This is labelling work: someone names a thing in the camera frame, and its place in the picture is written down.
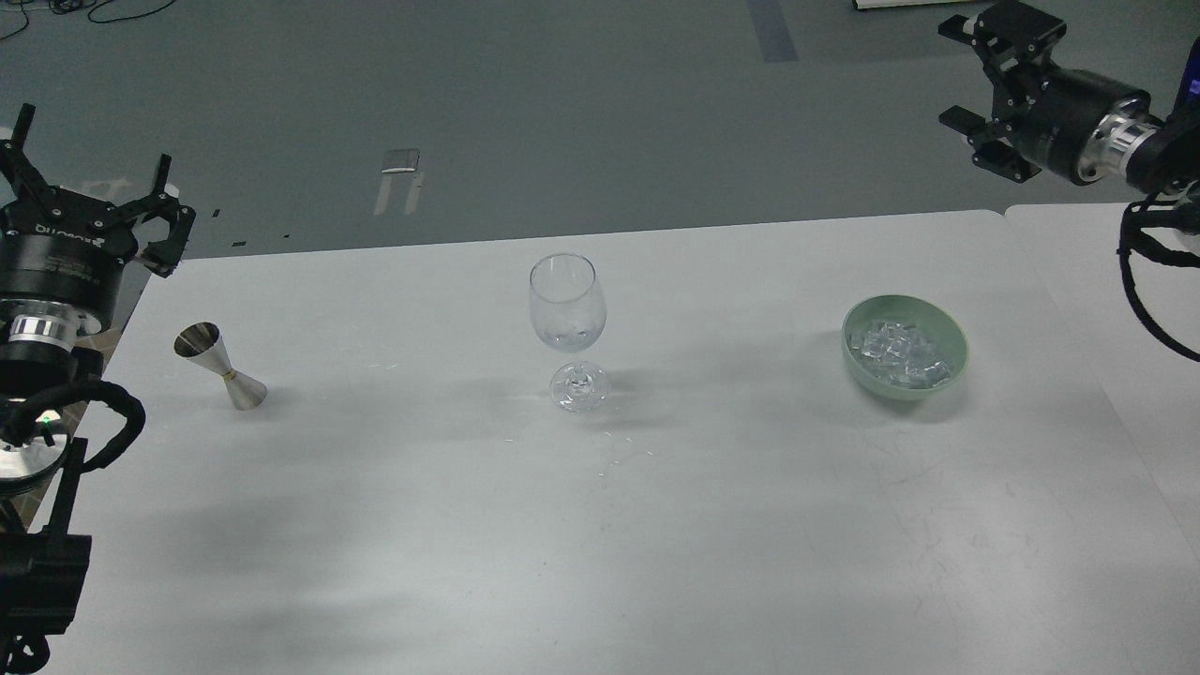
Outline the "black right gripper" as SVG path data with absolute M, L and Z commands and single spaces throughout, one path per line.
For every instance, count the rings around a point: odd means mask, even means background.
M 1066 22 L 1022 1 L 997 1 L 971 17 L 952 14 L 938 35 L 974 52 L 1003 108 L 1003 127 L 961 106 L 938 123 L 971 148 L 971 162 L 1024 184 L 1040 171 L 1087 187 L 1127 177 L 1154 133 L 1148 92 L 1081 68 L 1058 67 L 1052 50 Z

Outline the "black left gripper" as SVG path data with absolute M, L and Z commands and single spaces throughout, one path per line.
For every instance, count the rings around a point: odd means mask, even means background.
M 35 114 L 34 104 L 23 103 L 1 148 L 2 175 L 14 195 L 2 208 L 2 321 L 59 310 L 74 313 L 80 331 L 97 334 L 114 323 L 128 262 L 158 277 L 178 270 L 196 210 L 168 192 L 173 159 L 167 154 L 144 197 L 112 205 L 62 189 L 56 204 L 56 189 L 24 151 Z M 163 223 L 166 234 L 140 240 L 136 229 L 146 222 Z

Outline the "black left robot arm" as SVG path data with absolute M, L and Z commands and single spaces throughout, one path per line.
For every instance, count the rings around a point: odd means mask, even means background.
M 103 380 L 101 350 L 128 265 L 170 277 L 196 211 L 168 190 L 162 157 L 144 197 L 116 204 L 55 187 L 24 150 L 34 104 L 2 141 L 2 671 L 47 667 L 73 623 L 92 551 L 71 518 L 83 474 L 115 462 L 145 428 L 143 404 Z

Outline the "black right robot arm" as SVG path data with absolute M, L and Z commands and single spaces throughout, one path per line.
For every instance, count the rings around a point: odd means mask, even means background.
M 978 56 L 992 86 L 989 114 L 954 106 L 938 115 L 971 147 L 974 167 L 1016 184 L 1048 171 L 1076 187 L 1118 177 L 1135 189 L 1139 197 L 1122 213 L 1116 247 L 1124 298 L 1152 338 L 1195 362 L 1196 350 L 1166 334 L 1136 294 L 1132 257 L 1175 268 L 1199 264 L 1196 253 L 1156 238 L 1158 229 L 1196 235 L 1196 48 L 1188 52 L 1170 113 L 1157 118 L 1148 91 L 1056 64 L 1052 50 L 1066 23 L 1032 5 L 994 2 L 978 14 L 950 16 L 937 30 Z

